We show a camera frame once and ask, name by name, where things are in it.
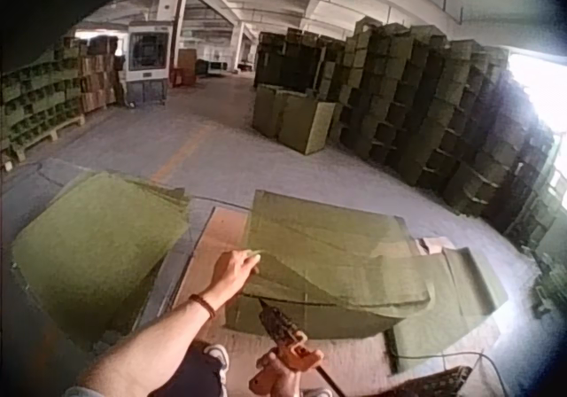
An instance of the hand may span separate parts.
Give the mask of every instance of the hand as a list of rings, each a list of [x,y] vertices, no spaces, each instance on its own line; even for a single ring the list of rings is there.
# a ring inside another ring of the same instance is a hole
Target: hand
[[[299,383],[301,373],[289,370],[280,359],[277,358],[275,349],[264,354],[257,362],[258,369],[272,369],[278,374],[269,395],[271,397],[299,397]]]
[[[218,310],[243,288],[259,262],[260,255],[254,255],[250,250],[221,254],[214,265],[211,284],[201,296]]]

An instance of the column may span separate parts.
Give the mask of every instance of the column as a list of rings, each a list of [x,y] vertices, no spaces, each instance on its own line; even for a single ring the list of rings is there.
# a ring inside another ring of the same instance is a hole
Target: column
[[[177,66],[179,57],[179,40],[183,28],[183,15],[185,14],[185,4],[187,0],[159,0],[156,20],[166,20],[174,25],[171,35],[171,64],[170,67]]]
[[[238,22],[232,29],[232,37],[230,38],[230,51],[232,54],[231,65],[229,70],[238,72],[238,63],[240,63],[240,50],[242,49],[242,35],[245,32],[245,23]]]
[[[256,69],[256,53],[258,52],[258,43],[252,43],[250,52],[248,53],[248,61],[252,64],[252,70]]]

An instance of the leg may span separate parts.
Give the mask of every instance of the leg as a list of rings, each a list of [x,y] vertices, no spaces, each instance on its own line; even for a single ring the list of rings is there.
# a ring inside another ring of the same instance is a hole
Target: leg
[[[219,379],[221,380],[221,388],[222,388],[221,397],[228,397],[226,385],[227,385],[227,372],[229,371],[229,367],[230,367],[230,359],[227,349],[224,346],[217,344],[214,346],[208,346],[207,348],[205,348],[205,350],[203,350],[203,353],[210,355],[211,357],[214,357],[216,360],[218,360],[221,363],[221,370],[219,370]]]
[[[173,377],[152,397],[221,397],[223,386],[220,380],[222,364],[215,357],[203,354],[198,346],[191,346],[181,366]]]

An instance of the white sneaker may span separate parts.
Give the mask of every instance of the white sneaker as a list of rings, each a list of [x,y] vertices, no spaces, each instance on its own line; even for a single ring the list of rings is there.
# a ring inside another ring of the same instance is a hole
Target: white sneaker
[[[208,346],[203,350],[204,354],[214,357],[216,360],[221,362],[221,370],[219,370],[219,377],[221,378],[221,384],[224,386],[227,384],[227,372],[230,367],[229,352],[224,346],[220,344],[215,344],[213,346]]]
[[[333,397],[333,392],[327,388],[317,388],[316,390],[302,391],[301,397]]]

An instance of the red bracelet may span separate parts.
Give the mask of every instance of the red bracelet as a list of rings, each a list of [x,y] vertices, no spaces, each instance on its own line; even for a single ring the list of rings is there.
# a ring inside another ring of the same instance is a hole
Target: red bracelet
[[[211,316],[211,318],[214,318],[216,313],[214,312],[214,308],[205,301],[205,299],[203,297],[201,297],[200,295],[197,295],[196,293],[193,293],[190,297],[189,300],[191,301],[195,301],[198,304],[200,304]]]

